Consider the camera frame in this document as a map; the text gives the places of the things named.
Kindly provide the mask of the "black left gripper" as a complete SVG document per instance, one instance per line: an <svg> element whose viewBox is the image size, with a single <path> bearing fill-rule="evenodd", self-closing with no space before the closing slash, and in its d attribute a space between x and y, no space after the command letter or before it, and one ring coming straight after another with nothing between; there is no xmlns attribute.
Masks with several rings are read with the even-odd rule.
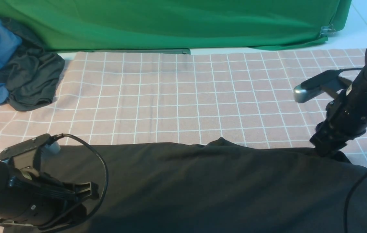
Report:
<svg viewBox="0 0 367 233"><path fill-rule="evenodd" d="M0 227L35 227L41 231L58 229L84 221L84 202L99 199L99 186L58 181L33 169L13 170L6 183L11 206L0 214Z"/></svg>

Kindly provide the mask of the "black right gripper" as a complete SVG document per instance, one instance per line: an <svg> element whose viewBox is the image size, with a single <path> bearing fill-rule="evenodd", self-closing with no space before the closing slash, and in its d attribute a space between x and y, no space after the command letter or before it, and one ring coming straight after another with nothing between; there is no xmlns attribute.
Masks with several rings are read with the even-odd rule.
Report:
<svg viewBox="0 0 367 233"><path fill-rule="evenodd" d="M327 117L317 125L310 142L317 155L330 157L366 132L367 70L361 70L354 81L338 76L322 90L334 99L327 105Z"/></svg>

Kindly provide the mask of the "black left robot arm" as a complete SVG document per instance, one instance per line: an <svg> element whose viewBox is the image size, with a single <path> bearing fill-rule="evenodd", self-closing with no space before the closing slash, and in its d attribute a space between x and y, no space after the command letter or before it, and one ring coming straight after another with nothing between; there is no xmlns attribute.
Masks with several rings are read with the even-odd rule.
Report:
<svg viewBox="0 0 367 233"><path fill-rule="evenodd" d="M32 139L1 152L0 227L47 231L86 219L84 202L100 198L98 185L62 182L40 170L42 156L59 150L51 139Z"/></svg>

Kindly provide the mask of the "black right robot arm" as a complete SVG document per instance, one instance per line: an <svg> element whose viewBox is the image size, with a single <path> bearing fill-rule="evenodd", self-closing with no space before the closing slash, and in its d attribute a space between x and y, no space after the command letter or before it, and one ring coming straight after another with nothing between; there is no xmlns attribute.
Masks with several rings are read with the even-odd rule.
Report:
<svg viewBox="0 0 367 233"><path fill-rule="evenodd" d="M339 88L323 85L321 89L333 97L326 107L327 117L316 127L310 142L321 157L330 157L346 146L347 142L360 137L367 128L367 48L364 67L354 81L335 77Z"/></svg>

